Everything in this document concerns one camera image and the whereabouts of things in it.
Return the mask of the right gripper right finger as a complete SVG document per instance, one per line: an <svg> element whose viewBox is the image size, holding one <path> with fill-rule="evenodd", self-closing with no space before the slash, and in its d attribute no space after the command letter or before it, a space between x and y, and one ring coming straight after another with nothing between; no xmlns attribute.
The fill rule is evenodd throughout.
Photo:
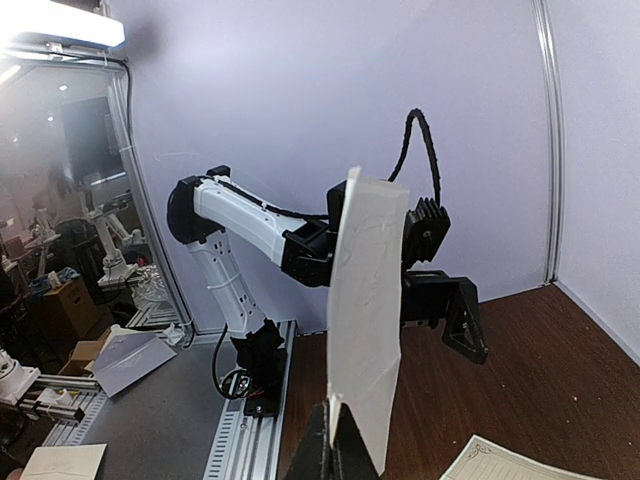
<svg viewBox="0 0 640 480"><path fill-rule="evenodd" d="M340 406L337 431L331 447L330 478L335 480L378 480L379 475L369 455L350 408Z"/></svg>

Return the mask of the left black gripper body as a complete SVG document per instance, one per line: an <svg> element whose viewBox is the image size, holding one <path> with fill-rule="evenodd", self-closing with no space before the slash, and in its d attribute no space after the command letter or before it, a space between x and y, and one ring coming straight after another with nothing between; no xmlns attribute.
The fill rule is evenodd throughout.
<svg viewBox="0 0 640 480"><path fill-rule="evenodd" d="M446 209L434 198L420 198L408 210L400 262L401 309L399 324L445 323L442 342L474 364L483 364L488 346L479 312L475 283L450 277L442 270L416 270L419 262L434 259L451 226Z"/></svg>

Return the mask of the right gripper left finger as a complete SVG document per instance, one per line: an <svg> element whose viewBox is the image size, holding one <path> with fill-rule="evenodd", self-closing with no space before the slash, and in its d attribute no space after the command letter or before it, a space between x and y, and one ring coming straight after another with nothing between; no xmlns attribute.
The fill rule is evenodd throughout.
<svg viewBox="0 0 640 480"><path fill-rule="evenodd" d="M328 480L330 466L329 404L324 400L312 409L285 479Z"/></svg>

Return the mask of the white letter paper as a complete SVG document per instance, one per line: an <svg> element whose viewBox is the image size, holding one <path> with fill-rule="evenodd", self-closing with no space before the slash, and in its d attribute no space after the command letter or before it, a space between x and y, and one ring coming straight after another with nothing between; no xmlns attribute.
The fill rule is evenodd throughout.
<svg viewBox="0 0 640 480"><path fill-rule="evenodd" d="M407 187L349 170L327 306L329 431L349 407L378 474L386 467L401 360L401 251Z"/></svg>

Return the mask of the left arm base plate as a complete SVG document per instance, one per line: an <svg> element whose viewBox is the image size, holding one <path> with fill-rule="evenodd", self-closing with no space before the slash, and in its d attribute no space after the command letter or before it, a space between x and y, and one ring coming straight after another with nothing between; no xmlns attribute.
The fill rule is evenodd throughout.
<svg viewBox="0 0 640 480"><path fill-rule="evenodd" d="M259 386L246 369L228 373L219 383L223 396L231 400L243 400L243 413L254 418L276 417L281 410L287 352L284 348L274 354L276 379Z"/></svg>

